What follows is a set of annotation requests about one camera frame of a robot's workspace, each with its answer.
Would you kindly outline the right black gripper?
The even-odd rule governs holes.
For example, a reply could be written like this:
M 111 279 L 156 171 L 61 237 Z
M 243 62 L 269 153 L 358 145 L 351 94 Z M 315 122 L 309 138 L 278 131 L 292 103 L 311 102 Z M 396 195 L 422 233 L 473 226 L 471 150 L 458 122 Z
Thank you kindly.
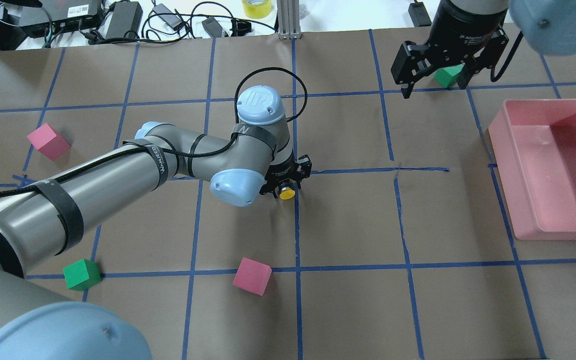
M 498 64 L 509 38 L 503 30 L 507 0 L 441 0 L 425 43 L 404 41 L 391 66 L 408 100 L 414 85 L 440 68 L 462 64 L 457 86 L 465 90 L 483 69 Z

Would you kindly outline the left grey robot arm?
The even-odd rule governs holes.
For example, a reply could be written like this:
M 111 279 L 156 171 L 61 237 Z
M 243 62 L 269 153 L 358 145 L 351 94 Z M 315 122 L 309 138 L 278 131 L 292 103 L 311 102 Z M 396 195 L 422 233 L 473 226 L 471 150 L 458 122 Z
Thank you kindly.
M 134 139 L 21 189 L 0 191 L 0 360 L 150 360 L 135 326 L 99 305 L 71 301 L 26 280 L 112 215 L 177 175 L 209 182 L 215 198 L 248 207 L 281 198 L 311 175 L 291 149 L 291 117 L 278 92 L 235 95 L 229 139 L 148 121 Z

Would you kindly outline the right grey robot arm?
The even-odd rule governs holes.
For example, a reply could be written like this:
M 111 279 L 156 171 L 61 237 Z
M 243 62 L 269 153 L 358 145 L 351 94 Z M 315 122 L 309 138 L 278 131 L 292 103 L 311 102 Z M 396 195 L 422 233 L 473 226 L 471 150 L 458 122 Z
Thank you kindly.
M 405 99 L 419 80 L 453 66 L 462 66 L 460 89 L 483 69 L 496 82 L 523 40 L 541 55 L 576 54 L 576 0 L 441 0 L 425 43 L 404 41 L 391 76 Z

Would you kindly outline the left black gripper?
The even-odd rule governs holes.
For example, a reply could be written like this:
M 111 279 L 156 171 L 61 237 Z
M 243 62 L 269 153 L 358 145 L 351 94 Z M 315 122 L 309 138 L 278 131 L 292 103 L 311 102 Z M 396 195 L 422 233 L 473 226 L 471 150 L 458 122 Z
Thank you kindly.
M 297 158 L 293 148 L 282 148 L 270 163 L 259 194 L 272 194 L 275 199 L 279 199 L 279 186 L 286 183 L 294 189 L 301 189 L 302 180 L 310 177 L 312 168 L 313 163 L 308 154 Z

